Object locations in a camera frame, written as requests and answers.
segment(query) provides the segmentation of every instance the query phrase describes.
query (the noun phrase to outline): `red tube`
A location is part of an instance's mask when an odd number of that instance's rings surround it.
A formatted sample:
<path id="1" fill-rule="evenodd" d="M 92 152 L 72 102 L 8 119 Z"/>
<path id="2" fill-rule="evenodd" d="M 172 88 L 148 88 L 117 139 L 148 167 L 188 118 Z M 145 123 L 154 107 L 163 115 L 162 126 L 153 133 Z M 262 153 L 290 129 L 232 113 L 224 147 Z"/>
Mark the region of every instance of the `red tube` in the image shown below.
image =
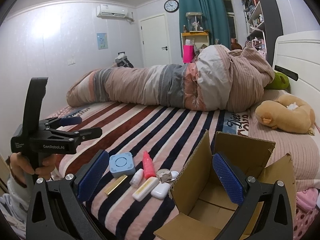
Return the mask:
<path id="1" fill-rule="evenodd" d="M 155 167 L 153 166 L 152 159 L 147 151 L 143 152 L 143 159 L 142 159 L 144 177 L 149 179 L 150 177 L 156 177 Z"/>

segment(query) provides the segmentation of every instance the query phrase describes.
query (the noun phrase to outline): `teal curtain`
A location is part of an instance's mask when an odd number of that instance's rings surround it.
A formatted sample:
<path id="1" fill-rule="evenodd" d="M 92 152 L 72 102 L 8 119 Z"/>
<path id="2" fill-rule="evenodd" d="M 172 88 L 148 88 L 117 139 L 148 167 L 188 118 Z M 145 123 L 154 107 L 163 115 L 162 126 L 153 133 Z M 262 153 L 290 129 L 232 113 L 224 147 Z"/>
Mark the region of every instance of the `teal curtain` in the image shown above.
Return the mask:
<path id="1" fill-rule="evenodd" d="M 210 43 L 219 39 L 220 44 L 231 48 L 230 30 L 223 0 L 179 0 L 180 32 L 188 26 L 187 12 L 202 12 L 205 30 L 210 30 Z"/>

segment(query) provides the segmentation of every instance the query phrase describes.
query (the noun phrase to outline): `light blue square container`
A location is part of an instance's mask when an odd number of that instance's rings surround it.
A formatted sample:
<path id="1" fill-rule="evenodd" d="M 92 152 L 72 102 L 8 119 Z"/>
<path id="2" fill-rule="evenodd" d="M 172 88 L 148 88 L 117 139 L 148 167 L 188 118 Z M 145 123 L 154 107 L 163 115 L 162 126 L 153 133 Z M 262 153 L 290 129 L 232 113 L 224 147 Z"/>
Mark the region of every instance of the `light blue square container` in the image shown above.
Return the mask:
<path id="1" fill-rule="evenodd" d="M 110 157 L 110 172 L 115 178 L 119 178 L 122 175 L 132 175 L 136 173 L 134 167 L 132 154 L 119 153 Z"/>

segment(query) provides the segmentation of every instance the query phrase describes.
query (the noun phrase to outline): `window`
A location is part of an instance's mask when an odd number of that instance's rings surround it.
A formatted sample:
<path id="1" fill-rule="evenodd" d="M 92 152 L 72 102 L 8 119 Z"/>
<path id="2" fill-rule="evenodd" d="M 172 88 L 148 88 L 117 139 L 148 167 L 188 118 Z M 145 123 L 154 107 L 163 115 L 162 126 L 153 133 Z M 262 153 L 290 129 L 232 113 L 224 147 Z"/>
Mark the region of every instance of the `window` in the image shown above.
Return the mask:
<path id="1" fill-rule="evenodd" d="M 232 0 L 223 0 L 223 2 L 228 16 L 230 38 L 236 39 L 235 13 L 233 11 Z"/>

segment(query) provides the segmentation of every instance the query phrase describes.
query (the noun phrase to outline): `brown plush toy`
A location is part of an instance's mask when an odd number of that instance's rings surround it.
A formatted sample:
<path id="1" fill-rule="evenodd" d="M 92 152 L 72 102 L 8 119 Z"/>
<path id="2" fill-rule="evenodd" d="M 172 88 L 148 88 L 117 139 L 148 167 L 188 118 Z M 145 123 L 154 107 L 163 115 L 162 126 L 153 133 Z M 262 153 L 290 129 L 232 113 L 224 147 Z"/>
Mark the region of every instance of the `brown plush toy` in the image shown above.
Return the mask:
<path id="1" fill-rule="evenodd" d="M 260 123 L 272 129 L 314 135 L 315 112 L 308 103 L 291 94 L 275 101 L 263 101 L 255 113 Z"/>

